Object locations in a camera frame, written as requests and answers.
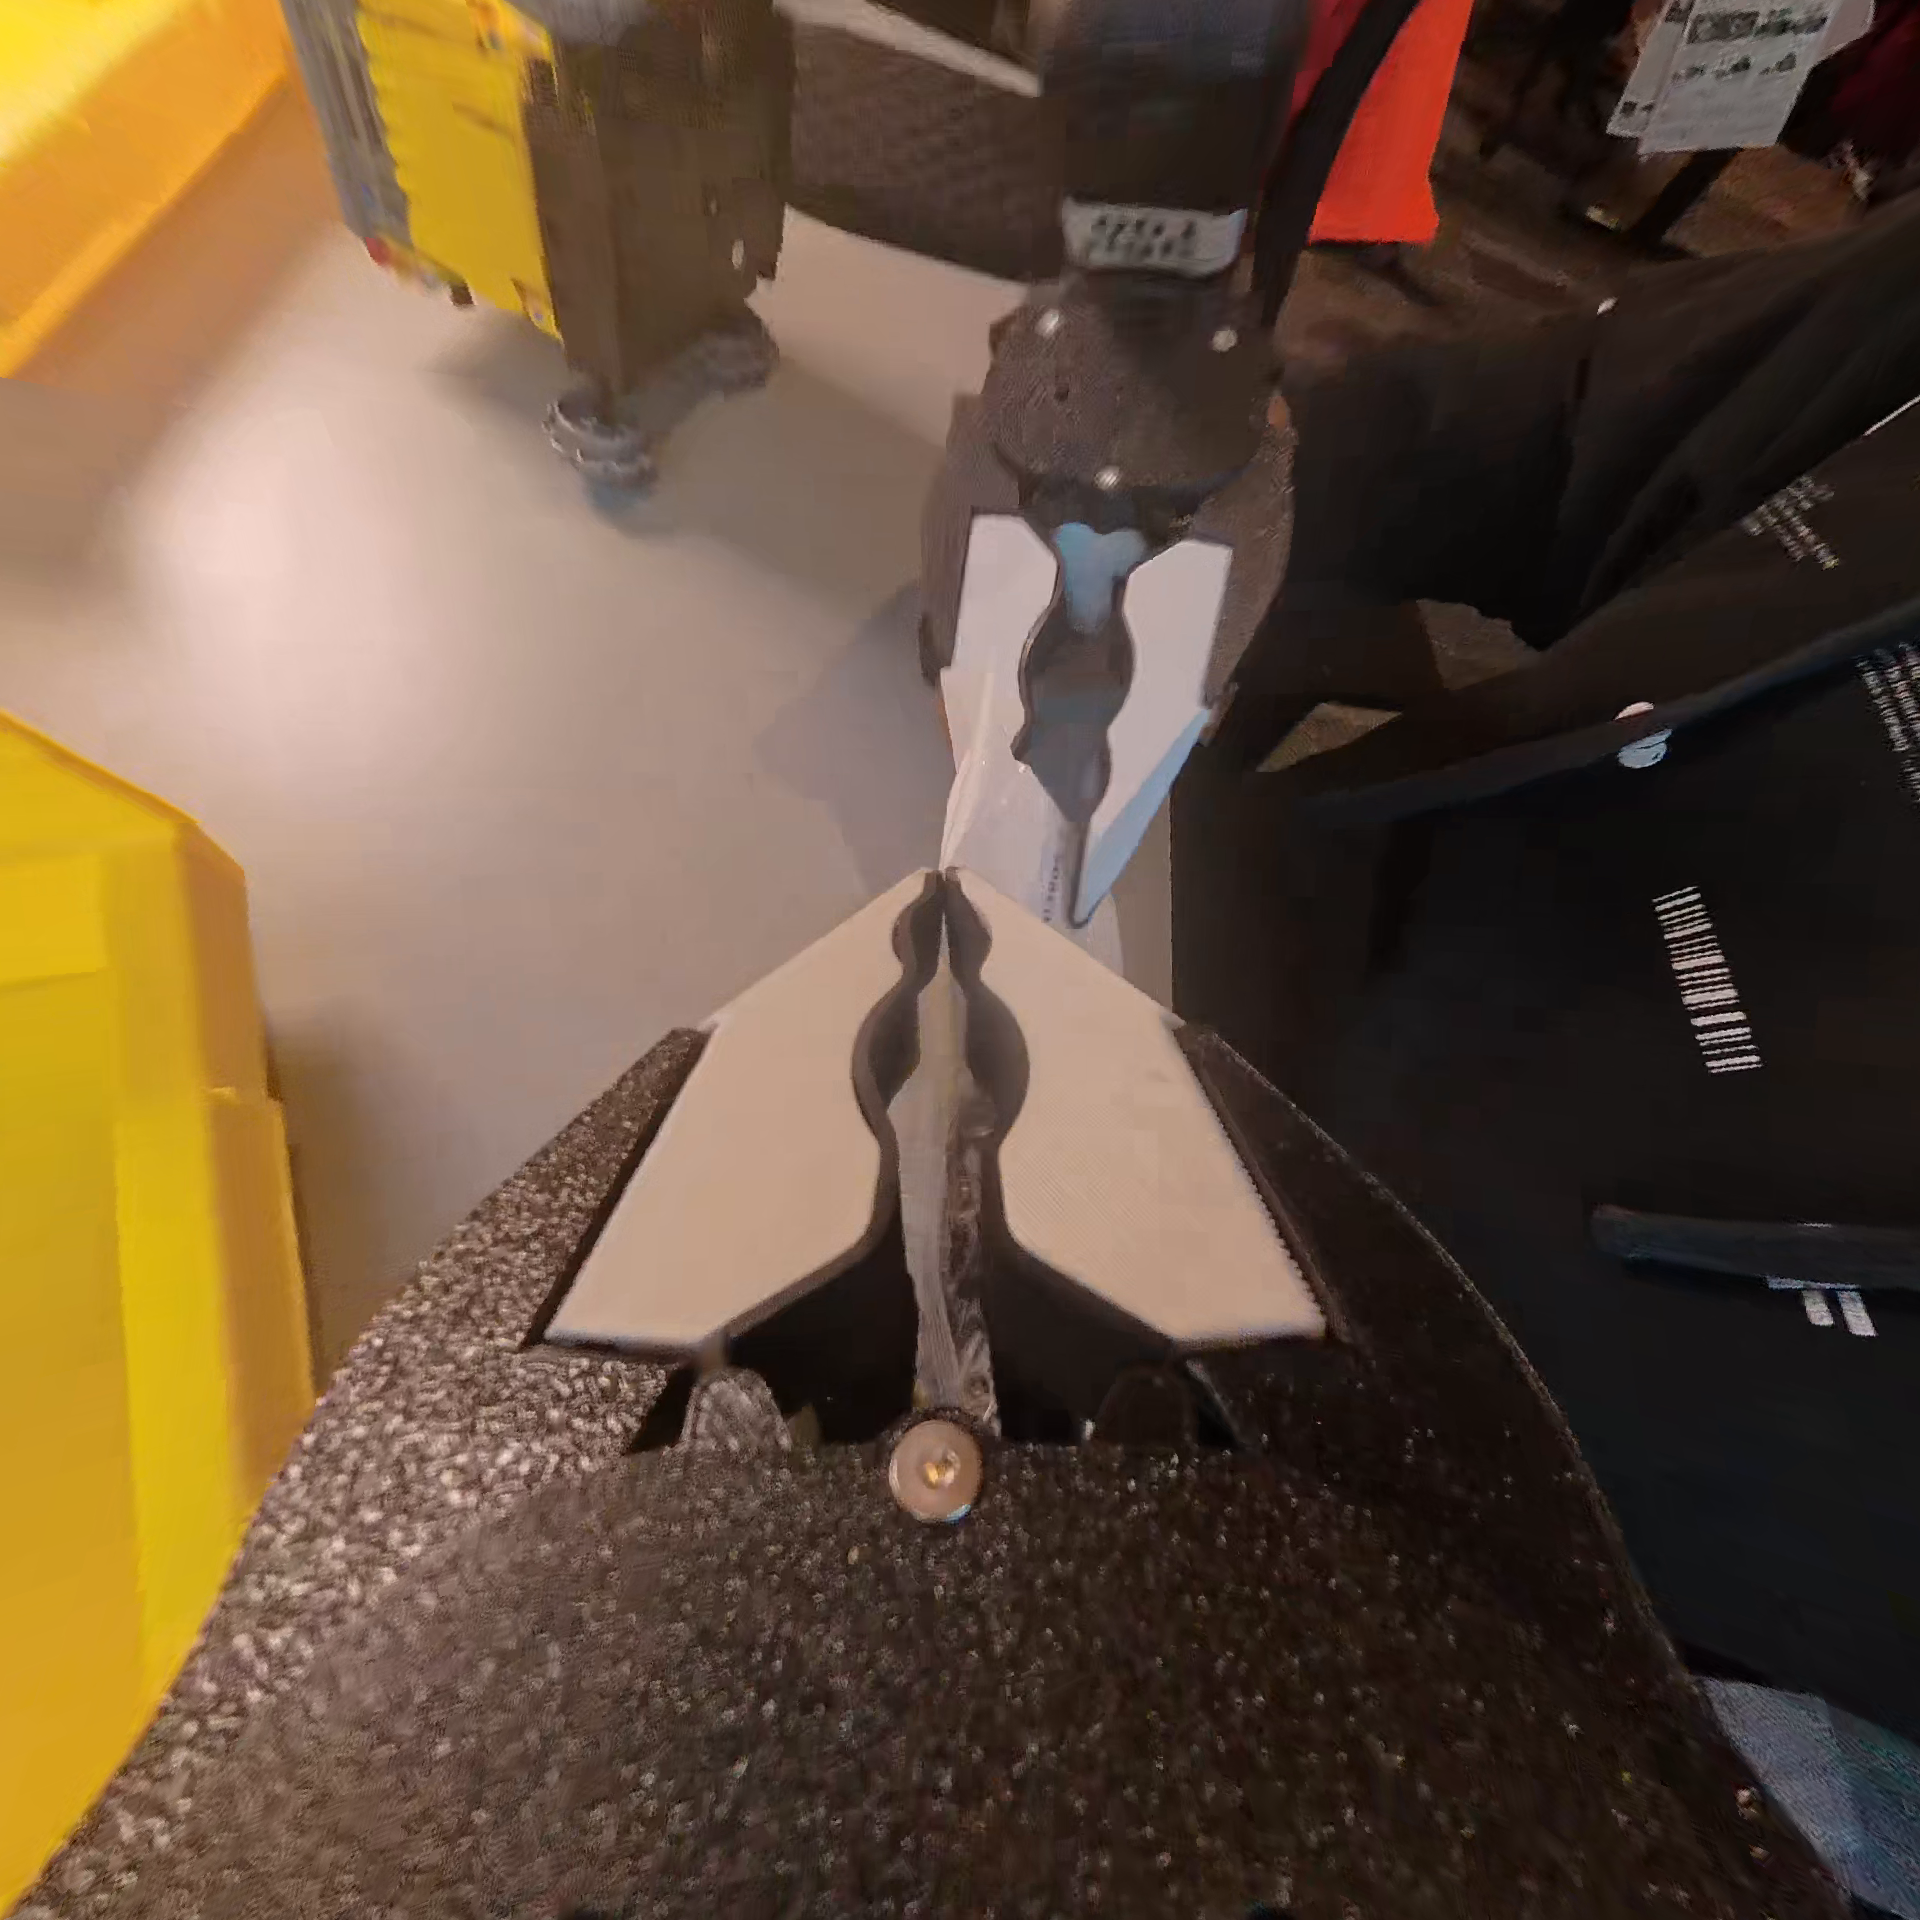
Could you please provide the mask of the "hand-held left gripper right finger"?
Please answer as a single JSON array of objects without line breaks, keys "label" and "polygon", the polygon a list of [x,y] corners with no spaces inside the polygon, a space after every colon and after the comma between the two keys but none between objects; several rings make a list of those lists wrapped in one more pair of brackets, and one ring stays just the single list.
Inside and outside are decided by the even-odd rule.
[{"label": "hand-held left gripper right finger", "polygon": [[1085,1440],[1115,1378],[1326,1346],[1332,1308],[1182,1016],[948,873],[976,1305],[1011,1440]]}]

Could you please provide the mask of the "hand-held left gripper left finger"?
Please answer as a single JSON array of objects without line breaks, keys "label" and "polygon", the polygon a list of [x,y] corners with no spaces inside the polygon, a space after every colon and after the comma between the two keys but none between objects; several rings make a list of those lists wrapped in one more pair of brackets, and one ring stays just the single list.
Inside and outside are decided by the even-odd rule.
[{"label": "hand-held left gripper left finger", "polygon": [[918,993],[948,887],[909,873],[763,972],[592,1220],[543,1346],[757,1370],[831,1445],[875,1440],[918,1385],[894,1100],[918,1069]]}]

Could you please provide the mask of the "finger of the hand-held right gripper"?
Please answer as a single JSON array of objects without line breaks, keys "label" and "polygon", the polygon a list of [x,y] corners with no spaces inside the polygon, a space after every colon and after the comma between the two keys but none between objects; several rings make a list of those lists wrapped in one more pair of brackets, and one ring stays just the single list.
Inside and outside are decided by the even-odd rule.
[{"label": "finger of the hand-held right gripper", "polygon": [[938,866],[988,880],[1032,918],[1072,918],[1085,849],[1039,725],[1039,629],[1054,613],[1054,550],[1024,516],[976,516],[938,673],[952,743]]},{"label": "finger of the hand-held right gripper", "polygon": [[1115,658],[1092,687],[1092,820],[1075,845],[1072,925],[1092,925],[1111,897],[1213,722],[1208,673],[1227,575],[1227,544],[1174,544],[1115,581]]}]

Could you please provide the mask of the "clear plastic bag of parts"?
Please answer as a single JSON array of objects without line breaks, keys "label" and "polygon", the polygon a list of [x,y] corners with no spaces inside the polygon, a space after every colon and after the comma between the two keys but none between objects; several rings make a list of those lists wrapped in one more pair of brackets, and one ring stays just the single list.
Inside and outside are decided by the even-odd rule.
[{"label": "clear plastic bag of parts", "polygon": [[[952,750],[948,836],[938,866],[988,880],[1003,897],[1029,906],[1039,925],[1072,934],[1092,960],[1123,972],[1115,906],[1100,906],[1092,925],[1072,925],[1075,897],[1075,829],[1016,756],[1024,681],[1016,666],[948,666],[938,716]],[[1003,1433],[994,1352],[988,1352],[988,1136],[994,1100],[967,1069],[967,998],[952,960],[933,960],[918,993],[918,1062],[894,1100],[896,1130],[896,1220],[904,1278],[918,1294],[918,1415],[963,1415],[978,1433]]]}]

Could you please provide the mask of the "yellow brick toy truck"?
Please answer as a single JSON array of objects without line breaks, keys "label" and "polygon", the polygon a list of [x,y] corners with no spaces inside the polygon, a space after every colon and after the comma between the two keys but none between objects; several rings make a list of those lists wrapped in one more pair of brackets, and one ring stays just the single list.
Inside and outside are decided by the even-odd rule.
[{"label": "yellow brick toy truck", "polygon": [[547,445],[606,503],[664,432],[763,389],[794,32],[757,9],[286,0],[344,223],[383,271],[535,324]]}]

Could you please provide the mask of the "large yellow storage bin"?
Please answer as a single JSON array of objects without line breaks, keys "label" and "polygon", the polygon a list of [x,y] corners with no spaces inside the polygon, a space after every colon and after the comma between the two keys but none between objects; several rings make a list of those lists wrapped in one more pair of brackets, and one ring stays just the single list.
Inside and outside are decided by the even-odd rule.
[{"label": "large yellow storage bin", "polygon": [[237,866],[0,722],[0,1898],[174,1690],[317,1405]]}]

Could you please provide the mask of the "pale grey desk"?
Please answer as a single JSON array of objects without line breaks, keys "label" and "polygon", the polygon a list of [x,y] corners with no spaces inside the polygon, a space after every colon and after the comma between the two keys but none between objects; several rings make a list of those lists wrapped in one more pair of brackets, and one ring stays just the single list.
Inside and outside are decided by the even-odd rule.
[{"label": "pale grey desk", "polygon": [[0,700],[250,873],[317,1378],[664,1026],[933,866],[918,503],[1011,278],[787,217],[627,509],[383,271],[300,89],[7,376]]}]

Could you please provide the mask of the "orange red cloth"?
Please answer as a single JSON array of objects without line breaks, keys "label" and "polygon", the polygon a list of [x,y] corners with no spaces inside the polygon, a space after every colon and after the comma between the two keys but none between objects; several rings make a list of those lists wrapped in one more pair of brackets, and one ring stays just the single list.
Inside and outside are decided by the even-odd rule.
[{"label": "orange red cloth", "polygon": [[1472,0],[1422,0],[1389,32],[1312,210],[1312,246],[1427,246],[1439,232],[1434,153]]}]

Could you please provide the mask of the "white printed sheet on stand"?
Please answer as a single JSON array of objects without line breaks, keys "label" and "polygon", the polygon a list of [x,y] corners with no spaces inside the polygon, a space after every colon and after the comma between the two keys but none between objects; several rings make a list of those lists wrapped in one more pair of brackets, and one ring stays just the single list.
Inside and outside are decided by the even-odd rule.
[{"label": "white printed sheet on stand", "polygon": [[1832,53],[1832,0],[1662,0],[1640,9],[1640,62],[1607,136],[1667,153],[1766,153]]}]

